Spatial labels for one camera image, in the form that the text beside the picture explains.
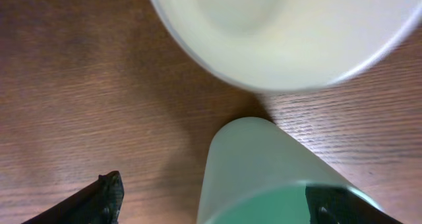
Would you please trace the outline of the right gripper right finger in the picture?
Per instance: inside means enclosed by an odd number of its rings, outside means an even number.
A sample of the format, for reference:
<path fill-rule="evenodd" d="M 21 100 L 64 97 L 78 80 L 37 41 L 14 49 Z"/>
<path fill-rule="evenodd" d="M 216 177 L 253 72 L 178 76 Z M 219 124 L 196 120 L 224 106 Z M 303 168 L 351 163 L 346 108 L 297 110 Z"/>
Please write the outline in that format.
<path fill-rule="evenodd" d="M 343 187 L 308 185 L 305 196 L 311 224 L 403 224 Z"/>

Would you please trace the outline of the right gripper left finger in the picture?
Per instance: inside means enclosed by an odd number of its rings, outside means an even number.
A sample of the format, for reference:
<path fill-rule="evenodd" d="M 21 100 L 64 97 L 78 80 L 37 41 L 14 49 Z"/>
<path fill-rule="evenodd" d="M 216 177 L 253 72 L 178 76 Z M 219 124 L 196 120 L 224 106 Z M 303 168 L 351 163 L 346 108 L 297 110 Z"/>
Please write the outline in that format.
<path fill-rule="evenodd" d="M 22 224 L 118 224 L 123 197 L 121 175 L 112 171 Z"/>

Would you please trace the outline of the cream white cup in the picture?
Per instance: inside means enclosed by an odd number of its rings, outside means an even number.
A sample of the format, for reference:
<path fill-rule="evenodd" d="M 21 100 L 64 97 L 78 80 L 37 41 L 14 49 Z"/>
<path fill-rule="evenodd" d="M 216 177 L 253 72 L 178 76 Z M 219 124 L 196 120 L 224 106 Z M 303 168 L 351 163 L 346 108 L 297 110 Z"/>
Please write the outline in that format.
<path fill-rule="evenodd" d="M 421 21 L 421 0 L 151 0 L 202 68 L 257 92 L 337 84 L 386 57 Z"/>

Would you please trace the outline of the mint green cup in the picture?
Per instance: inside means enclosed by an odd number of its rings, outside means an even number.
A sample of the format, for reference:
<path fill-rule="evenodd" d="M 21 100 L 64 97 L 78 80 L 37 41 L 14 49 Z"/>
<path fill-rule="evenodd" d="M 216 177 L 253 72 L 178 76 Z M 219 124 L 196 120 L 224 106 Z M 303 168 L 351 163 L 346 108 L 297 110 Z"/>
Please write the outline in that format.
<path fill-rule="evenodd" d="M 339 188 L 381 209 L 274 123 L 236 119 L 211 141 L 196 221 L 309 223 L 308 186 Z"/>

